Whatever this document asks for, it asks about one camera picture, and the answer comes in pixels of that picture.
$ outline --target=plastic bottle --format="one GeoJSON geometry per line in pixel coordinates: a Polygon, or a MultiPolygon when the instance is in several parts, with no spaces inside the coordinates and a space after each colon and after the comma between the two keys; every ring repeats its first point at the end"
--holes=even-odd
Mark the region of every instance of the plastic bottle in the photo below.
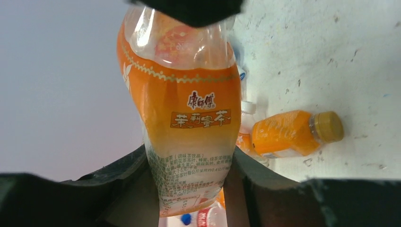
{"type": "Polygon", "coordinates": [[[248,101],[241,101],[241,127],[239,129],[236,145],[247,155],[264,166],[268,165],[267,159],[259,156],[253,149],[251,134],[256,123],[253,115],[256,113],[256,104],[248,101]]]}
{"type": "Polygon", "coordinates": [[[189,27],[132,6],[117,38],[121,72],[142,122],[160,217],[215,202],[241,121],[241,88],[225,23],[189,27]]]}
{"type": "Polygon", "coordinates": [[[239,78],[241,80],[241,99],[246,99],[246,72],[237,65],[239,78]]]}
{"type": "Polygon", "coordinates": [[[175,227],[227,227],[226,210],[218,204],[177,217],[181,225],[175,227]]]}
{"type": "Polygon", "coordinates": [[[311,114],[302,110],[280,113],[257,122],[252,144],[266,158],[307,156],[322,144],[342,140],[341,119],[333,112],[311,114]]]}

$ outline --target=decorative pattern on label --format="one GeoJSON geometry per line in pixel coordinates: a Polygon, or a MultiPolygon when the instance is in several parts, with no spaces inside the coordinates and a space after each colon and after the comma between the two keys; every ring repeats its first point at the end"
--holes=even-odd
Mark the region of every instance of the decorative pattern on label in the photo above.
{"type": "Polygon", "coordinates": [[[128,74],[131,71],[132,65],[128,65],[127,67],[125,67],[125,62],[124,62],[124,65],[122,67],[123,67],[122,68],[122,78],[124,79],[125,85],[127,86],[128,90],[131,93],[130,78],[128,77],[128,74]]]}
{"type": "Polygon", "coordinates": [[[223,126],[231,123],[231,110],[218,110],[202,113],[171,113],[170,128],[192,129],[223,126]]]}
{"type": "Polygon", "coordinates": [[[188,103],[192,110],[196,108],[210,110],[216,108],[216,103],[214,102],[214,92],[205,95],[203,98],[202,96],[198,95],[198,91],[192,91],[192,93],[188,96],[188,103]]]}
{"type": "Polygon", "coordinates": [[[153,66],[146,66],[146,64],[142,64],[139,61],[134,61],[133,57],[130,56],[128,53],[127,47],[125,45],[122,45],[122,51],[124,52],[125,57],[127,60],[133,65],[134,68],[145,72],[149,75],[152,75],[155,78],[162,79],[164,81],[171,81],[171,82],[177,82],[177,83],[199,83],[199,82],[224,82],[228,80],[232,80],[234,78],[238,77],[238,74],[230,74],[228,76],[225,75],[220,75],[218,77],[212,77],[211,75],[207,75],[206,78],[201,78],[199,74],[196,74],[194,78],[188,78],[188,75],[183,75],[182,78],[176,77],[174,74],[171,74],[170,76],[164,75],[163,71],[155,72],[153,70],[153,66]]]}

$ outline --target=orange plastic bottle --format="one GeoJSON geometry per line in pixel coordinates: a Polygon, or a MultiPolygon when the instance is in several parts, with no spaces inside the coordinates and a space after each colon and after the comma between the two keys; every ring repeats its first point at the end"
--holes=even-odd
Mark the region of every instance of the orange plastic bottle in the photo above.
{"type": "Polygon", "coordinates": [[[280,113],[257,122],[252,130],[253,148],[266,158],[307,156],[343,137],[341,120],[333,111],[280,113]]]}

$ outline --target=clear plastic bottle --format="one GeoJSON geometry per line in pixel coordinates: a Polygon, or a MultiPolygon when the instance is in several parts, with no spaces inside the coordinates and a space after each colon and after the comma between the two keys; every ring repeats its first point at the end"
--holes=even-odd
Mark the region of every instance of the clear plastic bottle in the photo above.
{"type": "Polygon", "coordinates": [[[264,166],[268,166],[268,160],[258,155],[252,146],[252,128],[256,123],[253,115],[256,113],[256,104],[248,101],[241,101],[241,127],[236,145],[247,155],[264,166]]]}
{"type": "Polygon", "coordinates": [[[241,121],[225,23],[193,28],[135,5],[118,33],[117,56],[143,122],[160,216],[208,207],[230,169],[241,121]]]}

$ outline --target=bottle cap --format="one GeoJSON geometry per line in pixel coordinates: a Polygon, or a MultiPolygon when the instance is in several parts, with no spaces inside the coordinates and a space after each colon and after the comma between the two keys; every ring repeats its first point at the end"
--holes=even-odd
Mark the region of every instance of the bottle cap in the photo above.
{"type": "Polygon", "coordinates": [[[191,223],[192,217],[190,214],[184,214],[181,216],[181,221],[184,225],[189,225],[191,223]]]}
{"type": "Polygon", "coordinates": [[[314,117],[316,132],[325,143],[333,143],[344,138],[341,119],[333,112],[318,113],[314,117]]]}
{"type": "Polygon", "coordinates": [[[248,101],[241,101],[241,111],[246,114],[255,114],[256,104],[248,101]]]}

